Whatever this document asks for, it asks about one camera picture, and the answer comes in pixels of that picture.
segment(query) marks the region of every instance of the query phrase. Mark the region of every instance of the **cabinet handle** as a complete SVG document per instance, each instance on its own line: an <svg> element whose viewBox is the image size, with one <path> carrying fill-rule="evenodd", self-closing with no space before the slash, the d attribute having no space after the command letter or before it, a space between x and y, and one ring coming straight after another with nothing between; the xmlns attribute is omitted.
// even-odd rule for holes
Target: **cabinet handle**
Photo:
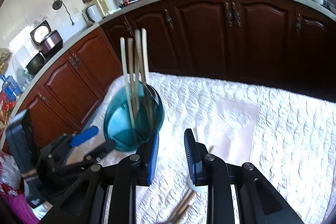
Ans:
<svg viewBox="0 0 336 224"><path fill-rule="evenodd" d="M301 15L298 14L296 18L296 33L299 35L301 31Z"/></svg>
<svg viewBox="0 0 336 224"><path fill-rule="evenodd" d="M46 97L44 97L44 96L42 95L42 93L39 92L37 95L41 98L41 100L42 100L43 102L45 102L45 103L47 103L48 105L50 105L50 101L49 101Z"/></svg>
<svg viewBox="0 0 336 224"><path fill-rule="evenodd" d="M236 4L234 2L232 2L232 8L234 10L233 16L235 17L235 20L237 21L238 27L240 27L241 26L241 24L240 24L240 14L239 14L238 9L236 7Z"/></svg>
<svg viewBox="0 0 336 224"><path fill-rule="evenodd" d="M171 29L174 29L174 24L173 24L173 20L171 19L171 17L169 16L168 11L165 9L165 15L166 15L166 22L169 25L169 27Z"/></svg>
<svg viewBox="0 0 336 224"><path fill-rule="evenodd" d="M125 25L125 28L126 28L126 32L129 34L130 37L133 37L132 30L131 30L131 28L128 26L128 24L127 24L126 21L124 22L124 25Z"/></svg>
<svg viewBox="0 0 336 224"><path fill-rule="evenodd" d="M229 3L225 3L225 9L226 9L226 18L229 21L229 25L232 27L232 13L230 11Z"/></svg>
<svg viewBox="0 0 336 224"><path fill-rule="evenodd" d="M71 56L69 57L69 60L70 60L71 65L72 65L75 69L78 69L78 64L76 63L75 60L73 60L73 58L72 58Z"/></svg>
<svg viewBox="0 0 336 224"><path fill-rule="evenodd" d="M79 66L82 65L82 61L79 59L79 57L76 54L72 54L74 60L77 62Z"/></svg>

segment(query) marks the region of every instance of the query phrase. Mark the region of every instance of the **microwave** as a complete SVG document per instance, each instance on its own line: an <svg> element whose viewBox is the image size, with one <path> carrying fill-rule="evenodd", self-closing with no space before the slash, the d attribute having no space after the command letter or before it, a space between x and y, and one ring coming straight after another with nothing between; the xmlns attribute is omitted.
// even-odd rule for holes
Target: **microwave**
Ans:
<svg viewBox="0 0 336 224"><path fill-rule="evenodd" d="M98 11L102 18L113 14L116 11L119 11L120 8L117 4L117 0L92 0L88 3L88 5L82 10L82 14L89 26L93 25L93 22L91 22L87 15L86 15L86 9L92 5L96 5L98 8Z"/></svg>

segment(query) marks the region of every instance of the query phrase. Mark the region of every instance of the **white wall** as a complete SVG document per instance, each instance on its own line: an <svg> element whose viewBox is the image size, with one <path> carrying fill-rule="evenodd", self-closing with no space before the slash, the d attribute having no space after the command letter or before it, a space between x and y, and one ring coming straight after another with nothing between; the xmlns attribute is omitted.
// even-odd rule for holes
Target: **white wall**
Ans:
<svg viewBox="0 0 336 224"><path fill-rule="evenodd" d="M37 50L32 46L30 38L30 32L34 29L33 22L35 20L42 21L44 17L47 17L46 20L51 29L57 29L64 41L86 26L81 14L81 10L85 6L82 0L63 0L75 22L74 26L71 25L69 15L64 7L61 7L60 10L52 9L53 2L54 0L5 0L0 7L0 47L8 48L13 40L18 42L27 41L26 45L29 45L28 51L21 50L16 53L23 67L31 59L27 55L30 54L33 57L37 53ZM73 13L75 8L79 10L79 13ZM11 67L6 74L13 75Z"/></svg>

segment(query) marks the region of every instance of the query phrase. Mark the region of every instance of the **teal plastic bowl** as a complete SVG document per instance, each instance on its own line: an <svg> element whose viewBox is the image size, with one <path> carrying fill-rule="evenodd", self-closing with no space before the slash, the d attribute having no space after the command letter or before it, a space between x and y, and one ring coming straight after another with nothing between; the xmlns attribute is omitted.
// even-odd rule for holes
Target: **teal plastic bowl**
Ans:
<svg viewBox="0 0 336 224"><path fill-rule="evenodd" d="M158 104L151 97L154 128L160 131L164 120L164 110L162 101L157 91ZM104 119L104 137L106 140L113 139L116 141L116 150L122 152L134 151L142 142L147 142L151 134L146 109L144 107L144 95L142 83L139 83L140 110L135 123L135 129L132 129L131 119L126 97L126 89L122 87L113 97L107 108Z"/></svg>

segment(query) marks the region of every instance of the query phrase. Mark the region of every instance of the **blue gripper pad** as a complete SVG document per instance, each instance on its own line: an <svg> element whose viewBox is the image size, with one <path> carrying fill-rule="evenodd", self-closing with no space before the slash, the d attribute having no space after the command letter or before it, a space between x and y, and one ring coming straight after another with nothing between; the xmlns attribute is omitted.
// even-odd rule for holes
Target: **blue gripper pad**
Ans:
<svg viewBox="0 0 336 224"><path fill-rule="evenodd" d="M69 145L71 147L79 146L98 134L98 127L93 126L72 138Z"/></svg>
<svg viewBox="0 0 336 224"><path fill-rule="evenodd" d="M200 152L197 148L197 144L193 135L193 132L190 128L187 128L184 132L184 148L187 156L188 168L190 179L194 185L197 185L198 175L201 175L202 167L202 158Z"/></svg>

